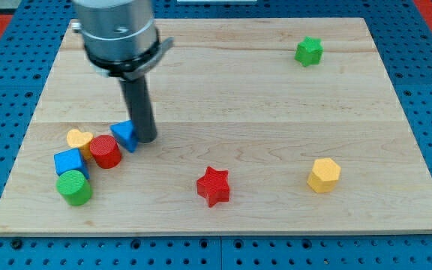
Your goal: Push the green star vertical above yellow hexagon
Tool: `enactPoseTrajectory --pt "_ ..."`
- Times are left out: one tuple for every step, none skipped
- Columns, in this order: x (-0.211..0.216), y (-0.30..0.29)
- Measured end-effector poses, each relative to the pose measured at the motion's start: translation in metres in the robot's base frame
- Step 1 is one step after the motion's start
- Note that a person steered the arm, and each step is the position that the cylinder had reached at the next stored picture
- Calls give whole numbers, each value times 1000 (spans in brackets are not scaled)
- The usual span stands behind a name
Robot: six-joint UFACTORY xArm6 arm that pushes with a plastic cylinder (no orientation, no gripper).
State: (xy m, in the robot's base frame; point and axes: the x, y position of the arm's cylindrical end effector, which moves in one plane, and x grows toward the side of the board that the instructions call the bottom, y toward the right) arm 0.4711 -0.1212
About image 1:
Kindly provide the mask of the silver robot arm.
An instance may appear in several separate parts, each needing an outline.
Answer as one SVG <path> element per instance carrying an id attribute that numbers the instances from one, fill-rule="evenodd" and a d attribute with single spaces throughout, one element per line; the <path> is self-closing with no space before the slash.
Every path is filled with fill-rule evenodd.
<path id="1" fill-rule="evenodd" d="M 173 47 L 160 39 L 151 0 L 73 0 L 89 61 L 108 77 L 145 76 Z"/>

